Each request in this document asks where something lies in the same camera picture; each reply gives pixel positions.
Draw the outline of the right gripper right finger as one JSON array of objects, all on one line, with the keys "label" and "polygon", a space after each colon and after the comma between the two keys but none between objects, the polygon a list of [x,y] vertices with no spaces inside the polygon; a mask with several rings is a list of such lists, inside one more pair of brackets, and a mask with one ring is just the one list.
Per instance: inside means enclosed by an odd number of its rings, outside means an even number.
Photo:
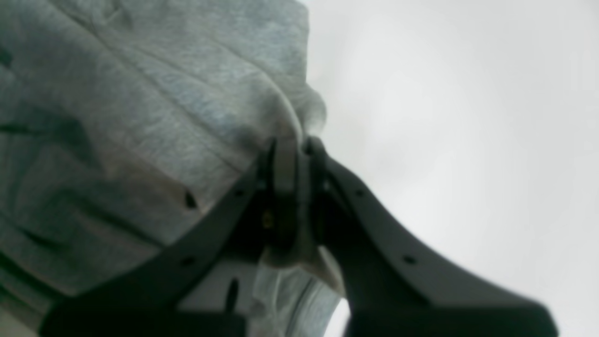
[{"label": "right gripper right finger", "polygon": [[419,241],[366,184],[310,137],[313,228],[339,266],[345,337],[556,337],[537,301],[452,263]]}]

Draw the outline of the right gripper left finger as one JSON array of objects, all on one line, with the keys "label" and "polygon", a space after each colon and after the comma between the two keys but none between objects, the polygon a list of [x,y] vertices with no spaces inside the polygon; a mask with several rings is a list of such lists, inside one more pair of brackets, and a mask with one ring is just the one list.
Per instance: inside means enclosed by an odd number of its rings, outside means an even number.
[{"label": "right gripper left finger", "polygon": [[265,253],[297,237],[297,141],[273,139],[211,211],[147,263],[58,305],[42,337],[248,337]]}]

